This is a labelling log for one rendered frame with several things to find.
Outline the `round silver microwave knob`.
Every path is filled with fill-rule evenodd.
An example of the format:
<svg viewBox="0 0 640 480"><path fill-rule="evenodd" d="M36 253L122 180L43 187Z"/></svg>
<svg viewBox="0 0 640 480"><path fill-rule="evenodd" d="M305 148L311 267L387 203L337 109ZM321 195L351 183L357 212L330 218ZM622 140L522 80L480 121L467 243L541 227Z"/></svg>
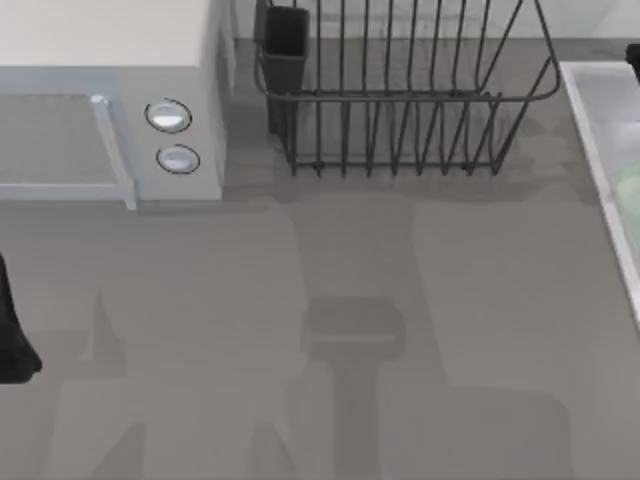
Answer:
<svg viewBox="0 0 640 480"><path fill-rule="evenodd" d="M182 144L159 149L155 159L162 170L172 175L190 175L201 164L199 154L191 147Z"/></svg>
<svg viewBox="0 0 640 480"><path fill-rule="evenodd" d="M193 121L189 108L184 103L170 98L147 104L144 117L153 129L166 134L183 132Z"/></svg>

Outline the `dark grey cutlery holder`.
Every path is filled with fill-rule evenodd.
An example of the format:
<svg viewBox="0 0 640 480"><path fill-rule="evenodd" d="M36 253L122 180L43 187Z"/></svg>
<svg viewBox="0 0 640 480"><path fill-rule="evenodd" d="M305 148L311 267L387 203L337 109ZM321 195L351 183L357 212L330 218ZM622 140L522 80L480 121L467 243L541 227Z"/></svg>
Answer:
<svg viewBox="0 0 640 480"><path fill-rule="evenodd" d="M297 108L293 97L302 90L309 50L310 12L298 6L256 0L254 40L264 81L268 129L288 136L288 115Z"/></svg>

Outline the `microwave oven door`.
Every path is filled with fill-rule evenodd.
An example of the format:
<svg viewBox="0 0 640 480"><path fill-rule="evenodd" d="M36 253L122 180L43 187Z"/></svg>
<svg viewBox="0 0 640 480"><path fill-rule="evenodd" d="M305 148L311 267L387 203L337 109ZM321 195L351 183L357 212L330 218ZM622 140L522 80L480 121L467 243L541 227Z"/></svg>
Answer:
<svg viewBox="0 0 640 480"><path fill-rule="evenodd" d="M121 201L134 174L100 94L0 94L0 202Z"/></svg>

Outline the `pale microwave oven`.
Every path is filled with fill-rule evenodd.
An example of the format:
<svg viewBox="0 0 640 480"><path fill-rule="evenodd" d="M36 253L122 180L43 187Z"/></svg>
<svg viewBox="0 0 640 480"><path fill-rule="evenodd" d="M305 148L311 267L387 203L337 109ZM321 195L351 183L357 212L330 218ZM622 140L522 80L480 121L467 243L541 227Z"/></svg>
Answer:
<svg viewBox="0 0 640 480"><path fill-rule="evenodd" d="M100 94L136 181L137 207L218 201L236 55L230 0L0 0L0 94ZM184 103L191 126L161 133L144 108ZM172 175L156 152L195 150L200 167Z"/></svg>

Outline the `white sink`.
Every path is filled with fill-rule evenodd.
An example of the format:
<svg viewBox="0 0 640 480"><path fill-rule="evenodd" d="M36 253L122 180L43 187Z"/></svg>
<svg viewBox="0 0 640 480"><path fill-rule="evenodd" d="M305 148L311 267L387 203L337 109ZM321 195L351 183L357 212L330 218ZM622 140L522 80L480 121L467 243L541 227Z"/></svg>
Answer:
<svg viewBox="0 0 640 480"><path fill-rule="evenodd" d="M623 61L565 61L560 70L640 332L640 82Z"/></svg>

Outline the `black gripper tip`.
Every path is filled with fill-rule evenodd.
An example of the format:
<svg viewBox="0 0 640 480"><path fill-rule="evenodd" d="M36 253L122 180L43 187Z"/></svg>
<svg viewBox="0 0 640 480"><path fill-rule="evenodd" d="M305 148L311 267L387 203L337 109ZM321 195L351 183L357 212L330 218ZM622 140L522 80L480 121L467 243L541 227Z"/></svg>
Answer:
<svg viewBox="0 0 640 480"><path fill-rule="evenodd" d="M18 320L6 263L0 254L0 385L26 384L42 367Z"/></svg>

